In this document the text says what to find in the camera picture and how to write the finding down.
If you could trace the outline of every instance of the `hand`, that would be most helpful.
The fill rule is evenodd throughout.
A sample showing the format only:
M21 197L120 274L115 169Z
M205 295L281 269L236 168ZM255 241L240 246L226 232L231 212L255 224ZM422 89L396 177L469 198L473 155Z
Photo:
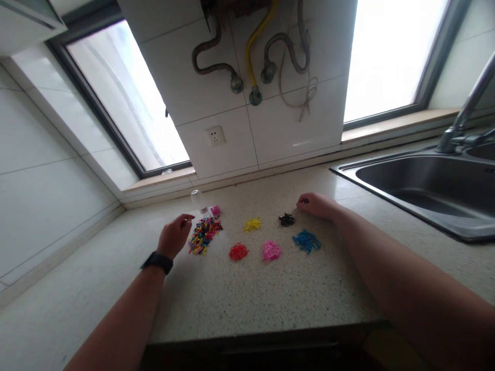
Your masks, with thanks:
M340 207L335 200L315 192L302 194L296 206L311 215L328 220L332 220L335 211Z
M165 224L156 252L174 260L186 243L191 231L192 219L194 219L194 215L181 214L172 222Z

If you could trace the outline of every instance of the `stainless steel sink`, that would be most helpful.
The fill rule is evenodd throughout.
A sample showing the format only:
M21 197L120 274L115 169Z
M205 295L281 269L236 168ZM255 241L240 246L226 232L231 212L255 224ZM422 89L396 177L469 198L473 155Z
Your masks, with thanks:
M455 156L432 147L331 170L461 241L493 240L495 161L486 157L495 148L483 149L489 146Z
M495 143L485 144L466 151L469 156L495 161Z

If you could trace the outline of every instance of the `smartwatch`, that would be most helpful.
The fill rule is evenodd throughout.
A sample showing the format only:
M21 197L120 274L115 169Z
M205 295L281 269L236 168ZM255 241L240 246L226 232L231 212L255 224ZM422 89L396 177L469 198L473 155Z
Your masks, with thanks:
M174 261L164 255L157 254L156 251L154 251L143 263L141 269L145 269L147 266L150 265L158 265L167 275L174 266Z

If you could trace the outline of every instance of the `speckled countertop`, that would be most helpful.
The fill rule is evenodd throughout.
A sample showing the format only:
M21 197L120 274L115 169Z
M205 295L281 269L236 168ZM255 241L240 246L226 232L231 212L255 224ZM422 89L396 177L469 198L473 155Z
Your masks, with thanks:
M349 159L339 163L350 162ZM495 244L457 242L363 188L331 173L332 164L206 192L222 207L224 231L207 256L184 249L166 279L151 343L313 329L384 319L335 227L295 210L301 193L318 191L358 212L459 282L495 304ZM189 198L127 211L0 312L1 369L60 369L111 308L155 248L164 223L193 212ZM285 228L277 217L293 213ZM249 217L261 230L245 233ZM292 236L303 228L322 242L307 255ZM277 240L279 260L262 261ZM229 260L243 242L249 255Z

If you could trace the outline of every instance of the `faucet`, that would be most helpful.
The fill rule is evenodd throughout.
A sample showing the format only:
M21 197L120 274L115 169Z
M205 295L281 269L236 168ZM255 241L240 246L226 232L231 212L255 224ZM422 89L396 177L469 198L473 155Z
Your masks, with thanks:
M464 136L465 123L473 113L494 74L495 52L491 55L488 63L486 63L485 68L481 72L478 81L474 84L473 90L471 90L463 109L459 112L459 115L457 115L452 126L443 133L442 139L435 149L436 152L451 155L455 153L455 150L459 145L475 147L485 143L495 134L495 129L492 129L483 135Z

